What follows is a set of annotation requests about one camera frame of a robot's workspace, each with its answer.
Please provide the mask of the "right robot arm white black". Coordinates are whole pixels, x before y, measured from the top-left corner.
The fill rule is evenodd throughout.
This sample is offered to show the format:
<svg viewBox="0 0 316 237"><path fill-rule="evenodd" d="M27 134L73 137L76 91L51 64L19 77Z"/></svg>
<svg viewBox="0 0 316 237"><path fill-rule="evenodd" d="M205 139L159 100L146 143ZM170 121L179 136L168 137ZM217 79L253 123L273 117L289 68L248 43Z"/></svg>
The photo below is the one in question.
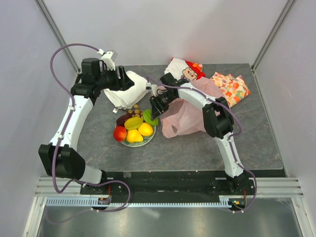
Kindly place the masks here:
<svg viewBox="0 0 316 237"><path fill-rule="evenodd" d="M224 162L227 191L238 194L243 190L248 178L234 142L233 125L237 118L229 108L227 100L224 97L208 96L194 87L188 79L177 80L171 73L162 76L159 84L166 89L150 98L151 119L165 113L175 99L183 99L200 109L204 129L214 138Z"/></svg>

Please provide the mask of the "pink plastic bag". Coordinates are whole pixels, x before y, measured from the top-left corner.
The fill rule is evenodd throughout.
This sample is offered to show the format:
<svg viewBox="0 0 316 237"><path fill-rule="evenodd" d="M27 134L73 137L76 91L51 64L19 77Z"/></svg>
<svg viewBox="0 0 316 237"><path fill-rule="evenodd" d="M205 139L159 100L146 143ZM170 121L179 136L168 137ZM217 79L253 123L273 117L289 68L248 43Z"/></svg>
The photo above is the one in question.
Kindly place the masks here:
<svg viewBox="0 0 316 237"><path fill-rule="evenodd" d="M208 96L223 97L223 92L211 80L202 77L191 84ZM166 138L188 135L198 131L205 132L202 110L186 100L176 99L169 104L169 109L160 116L162 133Z"/></svg>

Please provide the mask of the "brown longan bunch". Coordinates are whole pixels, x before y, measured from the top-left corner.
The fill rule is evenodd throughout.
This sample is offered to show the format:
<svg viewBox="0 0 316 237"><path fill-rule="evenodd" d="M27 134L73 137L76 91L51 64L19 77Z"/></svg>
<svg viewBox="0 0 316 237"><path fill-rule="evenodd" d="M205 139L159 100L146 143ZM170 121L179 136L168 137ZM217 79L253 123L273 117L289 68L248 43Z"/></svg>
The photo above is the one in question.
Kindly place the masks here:
<svg viewBox="0 0 316 237"><path fill-rule="evenodd" d="M140 109L140 106L138 104L134 104L131 108L128 107L115 107L116 110L126 112L132 117L139 117L141 118L143 116L143 110Z"/></svg>

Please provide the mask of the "green fake fruit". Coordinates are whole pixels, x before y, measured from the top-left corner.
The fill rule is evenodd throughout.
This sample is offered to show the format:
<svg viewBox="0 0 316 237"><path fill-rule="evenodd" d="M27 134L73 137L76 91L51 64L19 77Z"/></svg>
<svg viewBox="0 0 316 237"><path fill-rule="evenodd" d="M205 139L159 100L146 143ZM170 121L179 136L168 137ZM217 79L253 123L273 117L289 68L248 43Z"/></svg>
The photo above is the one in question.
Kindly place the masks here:
<svg viewBox="0 0 316 237"><path fill-rule="evenodd" d="M143 112L143 119L144 119L144 121L146 123L148 123L151 126L157 126L159 124L159 119L158 118L152 119L152 111L151 111L151 109L146 109Z"/></svg>

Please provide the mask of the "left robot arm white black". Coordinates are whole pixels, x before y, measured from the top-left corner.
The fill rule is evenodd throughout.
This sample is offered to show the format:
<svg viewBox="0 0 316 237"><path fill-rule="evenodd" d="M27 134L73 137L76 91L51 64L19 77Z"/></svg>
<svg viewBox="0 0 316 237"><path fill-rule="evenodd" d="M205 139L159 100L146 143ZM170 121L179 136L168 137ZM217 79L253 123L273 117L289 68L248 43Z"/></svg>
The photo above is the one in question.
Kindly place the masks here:
<svg viewBox="0 0 316 237"><path fill-rule="evenodd" d="M134 82L123 66L113 69L106 59L85 58L82 72L71 88L64 118L49 144L39 147L39 157L47 175L91 184L97 194L108 190L106 173L92 168L77 152L78 140L85 120L104 89L126 91Z"/></svg>

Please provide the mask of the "yellow green star fruit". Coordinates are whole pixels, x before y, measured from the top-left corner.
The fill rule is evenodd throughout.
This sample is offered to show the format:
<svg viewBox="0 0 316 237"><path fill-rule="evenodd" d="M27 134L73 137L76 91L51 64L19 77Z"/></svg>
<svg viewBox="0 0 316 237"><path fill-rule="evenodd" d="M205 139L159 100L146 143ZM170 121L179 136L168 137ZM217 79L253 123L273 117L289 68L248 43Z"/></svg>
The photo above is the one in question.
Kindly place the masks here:
<svg viewBox="0 0 316 237"><path fill-rule="evenodd" d="M136 130L143 124L143 119L139 117L129 118L125 123L124 127L127 130Z"/></svg>

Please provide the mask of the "dark red fake fruit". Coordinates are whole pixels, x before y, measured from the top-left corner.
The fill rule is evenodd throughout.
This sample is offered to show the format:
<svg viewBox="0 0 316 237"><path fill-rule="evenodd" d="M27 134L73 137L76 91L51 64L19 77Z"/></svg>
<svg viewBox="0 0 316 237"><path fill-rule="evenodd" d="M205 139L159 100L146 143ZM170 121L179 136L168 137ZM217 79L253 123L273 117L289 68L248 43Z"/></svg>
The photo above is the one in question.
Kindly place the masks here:
<svg viewBox="0 0 316 237"><path fill-rule="evenodd" d="M124 114L122 116L120 116L117 121L116 121L116 125L117 126L123 126L124 127L124 124L125 122L131 118L131 115L130 114Z"/></svg>

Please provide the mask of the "red fake apple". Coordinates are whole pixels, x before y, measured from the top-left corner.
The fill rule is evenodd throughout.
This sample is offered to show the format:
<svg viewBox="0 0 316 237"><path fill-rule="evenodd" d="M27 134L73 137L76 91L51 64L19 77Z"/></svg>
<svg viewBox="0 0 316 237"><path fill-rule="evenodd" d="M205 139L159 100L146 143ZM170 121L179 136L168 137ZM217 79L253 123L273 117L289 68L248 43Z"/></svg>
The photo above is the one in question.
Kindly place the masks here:
<svg viewBox="0 0 316 237"><path fill-rule="evenodd" d="M113 131L113 138L118 142L123 142L126 139L127 130L124 126L116 126Z"/></svg>

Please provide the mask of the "yellow fake pear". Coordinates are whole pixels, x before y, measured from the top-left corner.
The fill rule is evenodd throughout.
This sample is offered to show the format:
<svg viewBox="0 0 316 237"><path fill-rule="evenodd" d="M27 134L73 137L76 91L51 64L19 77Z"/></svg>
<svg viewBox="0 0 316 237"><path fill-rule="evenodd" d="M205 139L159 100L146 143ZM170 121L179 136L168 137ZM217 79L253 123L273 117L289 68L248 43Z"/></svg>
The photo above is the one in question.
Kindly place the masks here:
<svg viewBox="0 0 316 237"><path fill-rule="evenodd" d="M143 142L144 138L137 129L134 129L127 131L126 141L128 143L139 143Z"/></svg>

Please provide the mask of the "yellow fake lemon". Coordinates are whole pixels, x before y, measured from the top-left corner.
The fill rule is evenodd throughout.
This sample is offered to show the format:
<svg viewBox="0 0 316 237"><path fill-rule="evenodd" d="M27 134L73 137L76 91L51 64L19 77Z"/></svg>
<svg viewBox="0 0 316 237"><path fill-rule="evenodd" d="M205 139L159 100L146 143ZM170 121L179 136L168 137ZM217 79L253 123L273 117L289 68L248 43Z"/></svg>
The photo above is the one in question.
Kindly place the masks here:
<svg viewBox="0 0 316 237"><path fill-rule="evenodd" d="M142 125L138 128L138 132L139 132L142 136L149 137L149 136L151 136L151 135L153 134L154 129L153 129L153 127L152 127L150 124L144 122L144 123L142 123Z"/></svg>

